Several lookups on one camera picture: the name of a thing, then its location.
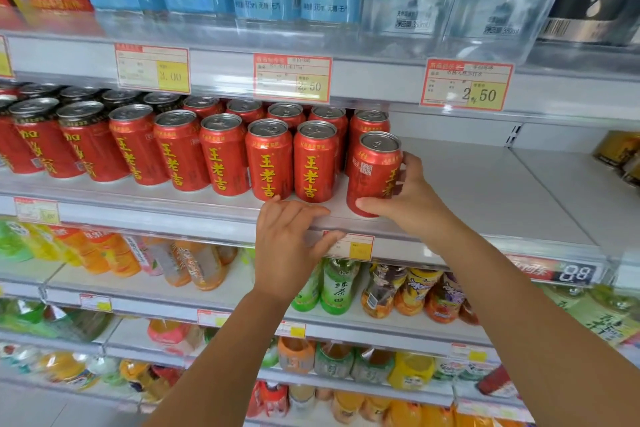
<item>right hand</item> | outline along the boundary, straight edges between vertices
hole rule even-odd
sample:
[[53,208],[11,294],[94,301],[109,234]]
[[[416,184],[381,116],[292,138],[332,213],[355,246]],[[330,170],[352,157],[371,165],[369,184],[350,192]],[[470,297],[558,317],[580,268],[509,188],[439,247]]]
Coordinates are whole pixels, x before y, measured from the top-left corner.
[[392,199],[361,197],[356,206],[363,211],[379,214],[395,221],[405,232],[420,238],[431,251],[441,255],[452,234],[465,225],[447,208],[422,174],[422,161],[411,153],[404,152],[406,170],[401,172],[402,191]]

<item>finger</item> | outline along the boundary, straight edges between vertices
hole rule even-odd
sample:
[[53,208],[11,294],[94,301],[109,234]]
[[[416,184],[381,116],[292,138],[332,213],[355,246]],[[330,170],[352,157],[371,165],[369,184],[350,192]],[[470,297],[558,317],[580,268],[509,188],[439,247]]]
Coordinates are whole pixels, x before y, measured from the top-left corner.
[[329,213],[330,211],[324,206],[307,206],[291,221],[290,227],[295,231],[300,230],[300,233],[306,232],[313,220],[327,216]]
[[319,262],[320,259],[329,252],[331,247],[335,245],[338,240],[342,240],[345,236],[345,232],[333,230],[320,238],[316,244],[311,247],[311,256],[314,259],[314,263],[316,264]]
[[298,215],[298,213],[306,207],[308,207],[308,204],[306,203],[301,203],[300,201],[288,201],[275,225],[278,228],[286,227]]
[[391,218],[393,212],[393,199],[380,199],[378,197],[359,197],[356,206],[367,213],[379,214]]
[[412,181],[415,179],[424,180],[424,173],[422,172],[422,161],[420,160],[420,157],[405,151],[403,162],[404,165],[406,165],[406,169],[404,171],[406,177],[404,181]]
[[279,204],[280,196],[274,196],[260,209],[258,215],[258,221],[255,223],[255,231],[259,233],[260,230],[270,227],[278,219],[278,216],[282,213],[282,206]]

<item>hand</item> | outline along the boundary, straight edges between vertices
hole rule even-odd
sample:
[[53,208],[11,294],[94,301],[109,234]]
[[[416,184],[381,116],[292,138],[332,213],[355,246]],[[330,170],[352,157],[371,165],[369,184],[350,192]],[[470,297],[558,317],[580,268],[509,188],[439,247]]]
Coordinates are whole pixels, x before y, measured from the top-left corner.
[[404,152],[406,170],[400,173],[402,191],[392,199],[361,197],[356,206],[363,211],[394,220],[405,232],[420,238],[434,253],[441,255],[444,243],[452,234],[464,229],[462,223],[424,180],[422,161]]
[[324,206],[280,201],[262,205],[255,230],[255,285],[253,290],[288,307],[311,276],[320,259],[345,233],[334,230],[315,245],[305,244],[305,232],[314,218],[326,216]]

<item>left hand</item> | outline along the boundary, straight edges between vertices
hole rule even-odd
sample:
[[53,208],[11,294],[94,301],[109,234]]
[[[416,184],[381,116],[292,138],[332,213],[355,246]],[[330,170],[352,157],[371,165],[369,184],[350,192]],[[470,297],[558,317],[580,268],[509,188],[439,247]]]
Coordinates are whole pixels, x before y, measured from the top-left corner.
[[289,306],[320,259],[345,233],[334,230],[308,247],[304,236],[311,222],[330,212],[324,206],[280,201],[262,205],[255,230],[255,285],[253,290]]

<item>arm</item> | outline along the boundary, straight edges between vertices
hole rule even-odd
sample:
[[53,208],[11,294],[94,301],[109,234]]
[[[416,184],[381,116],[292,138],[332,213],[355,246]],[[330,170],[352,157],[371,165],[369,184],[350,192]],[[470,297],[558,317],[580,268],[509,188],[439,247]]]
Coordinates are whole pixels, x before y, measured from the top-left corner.
[[241,426],[265,351],[289,304],[340,238],[308,248],[303,237],[323,206],[267,201],[255,239],[255,285],[145,423],[146,427]]
[[640,370],[557,307],[500,251],[462,223],[405,153],[394,199],[365,197],[365,211],[395,220],[440,255],[540,427],[631,425],[640,410]]

